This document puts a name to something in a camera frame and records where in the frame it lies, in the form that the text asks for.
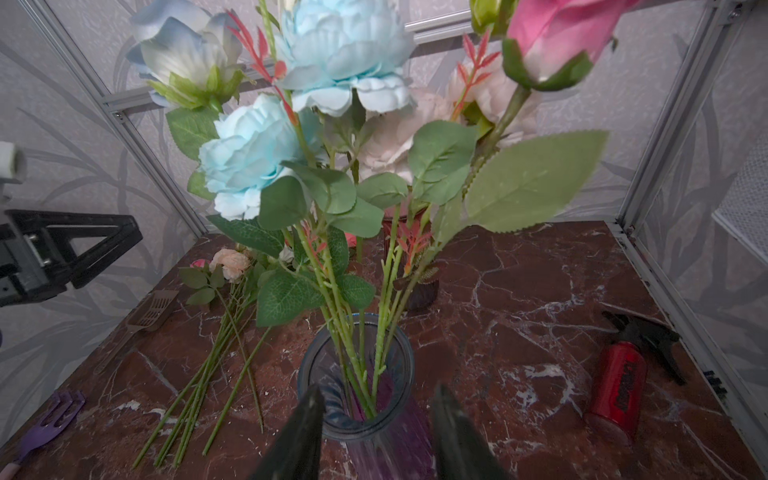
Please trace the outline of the red glass vase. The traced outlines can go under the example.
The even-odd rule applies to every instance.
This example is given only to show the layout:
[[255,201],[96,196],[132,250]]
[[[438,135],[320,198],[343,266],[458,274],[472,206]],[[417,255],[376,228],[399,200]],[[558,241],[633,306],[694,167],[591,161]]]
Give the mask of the red glass vase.
[[421,219],[422,214],[418,214],[410,225],[405,220],[398,220],[389,280],[382,283],[380,310],[385,313],[394,312],[394,297],[398,292],[400,299],[405,301],[406,314],[425,313],[437,299],[439,267],[429,263],[416,276],[427,249],[434,244],[430,226],[423,226]]

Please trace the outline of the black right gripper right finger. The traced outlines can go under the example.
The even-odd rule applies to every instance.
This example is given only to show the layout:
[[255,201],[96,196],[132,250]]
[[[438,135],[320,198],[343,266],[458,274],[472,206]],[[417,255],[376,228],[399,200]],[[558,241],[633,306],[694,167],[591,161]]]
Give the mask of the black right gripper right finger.
[[430,401],[438,479],[509,479],[458,400],[438,384]]

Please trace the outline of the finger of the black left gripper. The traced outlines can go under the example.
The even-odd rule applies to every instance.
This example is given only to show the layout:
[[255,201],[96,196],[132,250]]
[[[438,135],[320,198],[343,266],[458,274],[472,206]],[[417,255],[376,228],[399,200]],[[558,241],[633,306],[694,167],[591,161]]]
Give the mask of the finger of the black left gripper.
[[131,215],[9,209],[6,217],[17,234],[44,238],[54,258],[48,271],[66,288],[86,286],[143,239]]

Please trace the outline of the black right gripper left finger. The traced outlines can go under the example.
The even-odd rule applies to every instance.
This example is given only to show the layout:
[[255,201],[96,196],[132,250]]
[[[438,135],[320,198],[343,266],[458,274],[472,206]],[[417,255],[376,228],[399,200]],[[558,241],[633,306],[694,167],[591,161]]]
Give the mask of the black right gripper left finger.
[[325,401],[311,386],[249,479],[317,480],[320,472]]

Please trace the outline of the pale pink rose spray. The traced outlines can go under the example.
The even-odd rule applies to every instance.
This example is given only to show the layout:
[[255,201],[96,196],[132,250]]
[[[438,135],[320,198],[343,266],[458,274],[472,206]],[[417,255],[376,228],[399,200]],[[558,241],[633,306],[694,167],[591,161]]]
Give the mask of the pale pink rose spray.
[[[399,219],[410,225],[422,214],[421,224],[430,226],[434,244],[423,257],[419,276],[458,232],[477,224],[476,214],[467,211],[471,196],[505,191],[504,177],[496,176],[493,184],[482,186],[483,174],[509,152],[532,145],[537,106],[532,98],[567,64],[564,60],[546,64],[545,42],[542,34],[526,32],[513,21],[500,51],[488,53],[485,44],[466,45],[471,63],[457,67],[455,78],[461,87],[448,114],[408,118],[411,135],[403,156],[412,175],[411,190],[392,206],[383,282],[389,280]],[[394,312],[385,313],[380,310],[381,297],[379,334],[393,334],[405,313],[405,301],[398,292]]]

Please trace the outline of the white blue rose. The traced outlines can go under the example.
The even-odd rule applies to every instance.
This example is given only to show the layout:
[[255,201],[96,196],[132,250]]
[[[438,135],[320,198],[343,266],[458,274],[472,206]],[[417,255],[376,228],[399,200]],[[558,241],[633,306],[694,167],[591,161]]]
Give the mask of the white blue rose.
[[126,54],[163,107],[221,113],[240,97],[242,44],[227,12],[211,14],[189,1],[154,1],[130,18],[136,44]]

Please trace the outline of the teal peony spray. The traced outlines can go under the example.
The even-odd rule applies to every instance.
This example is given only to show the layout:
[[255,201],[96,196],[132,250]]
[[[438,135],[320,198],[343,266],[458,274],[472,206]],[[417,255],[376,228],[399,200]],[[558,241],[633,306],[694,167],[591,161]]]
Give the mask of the teal peony spray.
[[271,89],[215,122],[200,150],[207,187],[220,219],[293,250],[258,294],[258,322],[317,309],[350,350],[350,318],[376,290],[350,272],[347,240],[376,236],[387,207],[363,192],[358,155],[368,116],[410,103],[412,37],[388,1],[298,1],[256,32],[234,20]]

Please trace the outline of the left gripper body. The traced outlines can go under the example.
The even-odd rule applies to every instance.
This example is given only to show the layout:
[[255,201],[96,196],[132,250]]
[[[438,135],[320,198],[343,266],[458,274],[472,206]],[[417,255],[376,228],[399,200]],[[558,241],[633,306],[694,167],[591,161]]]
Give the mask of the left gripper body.
[[39,234],[17,234],[1,226],[1,306],[41,303],[66,291],[48,271],[50,248]]

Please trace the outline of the blue purple glass vase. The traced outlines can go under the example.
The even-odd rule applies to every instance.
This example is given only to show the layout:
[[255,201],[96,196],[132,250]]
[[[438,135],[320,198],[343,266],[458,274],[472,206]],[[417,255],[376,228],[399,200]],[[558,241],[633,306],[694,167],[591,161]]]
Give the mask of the blue purple glass vase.
[[[379,334],[378,316],[350,318],[353,348],[322,326],[298,371],[298,393],[317,386],[325,401],[323,439],[341,450],[356,479],[433,479],[426,413],[413,397],[415,354],[405,332]],[[347,354],[362,362],[361,380]]]

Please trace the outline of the pink rose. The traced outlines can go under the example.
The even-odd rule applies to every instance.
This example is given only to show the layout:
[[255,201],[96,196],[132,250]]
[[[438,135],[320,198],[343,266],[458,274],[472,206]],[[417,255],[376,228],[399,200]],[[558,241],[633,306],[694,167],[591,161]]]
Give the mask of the pink rose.
[[439,226],[448,241],[466,226],[495,233],[522,230],[549,220],[591,177],[608,139],[603,130],[582,130],[521,140],[500,141],[522,114],[533,93],[558,92],[581,83],[606,47],[633,1],[517,1],[509,17],[500,10],[478,22],[485,37],[495,28],[505,36],[500,51],[485,58],[472,54],[473,67],[457,68],[462,82],[455,112],[476,104],[490,130],[464,179],[453,206],[452,227]]

